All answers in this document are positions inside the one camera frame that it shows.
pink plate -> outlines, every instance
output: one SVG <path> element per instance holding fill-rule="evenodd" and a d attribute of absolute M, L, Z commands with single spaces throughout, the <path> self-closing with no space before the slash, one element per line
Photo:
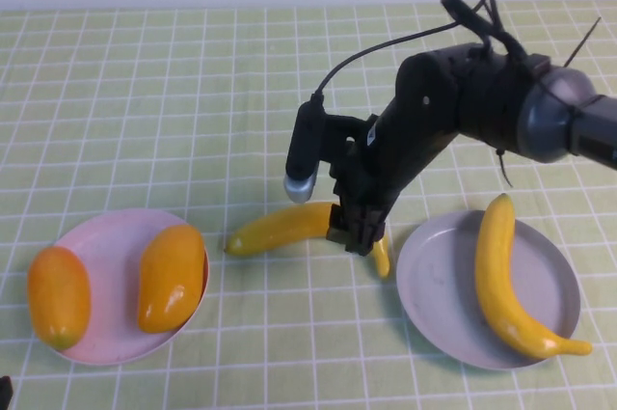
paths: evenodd
<path fill-rule="evenodd" d="M 156 209 L 108 212 L 80 224 L 56 241 L 79 257 L 88 270 L 92 315 L 84 338 L 74 347 L 57 351 L 80 364 L 111 366 L 141 359 L 162 347 L 182 330 L 144 333 L 137 326 L 139 262 L 151 240 L 167 227 L 184 220 Z M 204 248 L 204 283 L 208 258 Z"/>

plastic fruit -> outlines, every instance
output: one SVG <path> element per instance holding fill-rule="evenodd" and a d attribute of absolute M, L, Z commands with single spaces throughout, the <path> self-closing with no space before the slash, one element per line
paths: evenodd
<path fill-rule="evenodd" d="M 225 252 L 232 256 L 252 256 L 305 239 L 325 238 L 331 208 L 332 203 L 314 202 L 267 214 L 232 234 Z M 385 236 L 374 244 L 372 256 L 379 276 L 386 278 L 390 263 Z"/>
<path fill-rule="evenodd" d="M 205 247 L 191 225 L 166 228 L 142 253 L 139 267 L 138 325 L 162 333 L 182 325 L 201 300 Z"/>
<path fill-rule="evenodd" d="M 57 350 L 86 334 L 92 311 L 90 279 L 69 249 L 51 246 L 34 258 L 27 274 L 28 308 L 37 337 Z"/>
<path fill-rule="evenodd" d="M 529 357 L 590 354 L 590 342 L 554 334 L 531 317 L 517 299 L 510 272 L 515 228 L 514 205 L 503 193 L 484 213 L 475 254 L 476 292 L 487 323 L 504 342 Z"/>

table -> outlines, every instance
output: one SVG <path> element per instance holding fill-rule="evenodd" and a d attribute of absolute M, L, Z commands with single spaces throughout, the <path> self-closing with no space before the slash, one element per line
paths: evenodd
<path fill-rule="evenodd" d="M 505 25 L 617 94 L 617 2 L 508 2 Z M 462 366 L 408 321 L 393 278 L 315 240 L 249 260 L 224 236 L 290 205 L 284 160 L 300 102 L 355 51 L 448 22 L 434 4 L 273 10 L 0 14 L 0 374 L 15 409 L 594 409 L 617 405 L 617 174 L 551 165 L 460 137 L 389 218 L 393 262 L 427 218 L 483 208 L 501 191 L 579 276 L 577 336 L 592 356 L 516 372 Z M 379 114 L 411 54 L 461 29 L 373 53 L 326 91 L 332 113 Z M 331 200 L 322 168 L 315 200 Z M 201 309 L 170 346 L 122 367 L 73 366 L 35 341 L 25 271 L 38 249 L 109 209 L 166 209 L 198 226 L 211 260 Z"/>

toy banana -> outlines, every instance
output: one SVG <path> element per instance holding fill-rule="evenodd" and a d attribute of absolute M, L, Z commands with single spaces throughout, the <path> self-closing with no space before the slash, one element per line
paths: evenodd
<path fill-rule="evenodd" d="M 233 256 L 251 256 L 305 239 L 325 238 L 331 207 L 331 203 L 313 202 L 267 214 L 232 234 L 225 252 Z M 386 236 L 374 245 L 372 256 L 380 278 L 386 278 L 390 271 Z"/>
<path fill-rule="evenodd" d="M 475 253 L 476 292 L 489 326 L 526 356 L 548 359 L 558 354 L 590 354 L 591 343 L 554 334 L 519 303 L 510 275 L 515 225 L 514 205 L 503 193 L 486 209 Z"/>

gray plate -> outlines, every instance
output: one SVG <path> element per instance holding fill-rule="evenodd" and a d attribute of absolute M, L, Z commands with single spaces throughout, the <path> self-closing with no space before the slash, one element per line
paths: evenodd
<path fill-rule="evenodd" d="M 401 250 L 396 283 L 416 328 L 451 357 L 482 369 L 541 362 L 502 342 L 489 328 L 475 294 L 475 243 L 484 211 L 460 211 L 418 227 Z M 569 338 L 580 316 L 577 277 L 541 233 L 517 221 L 513 286 L 527 312 Z"/>

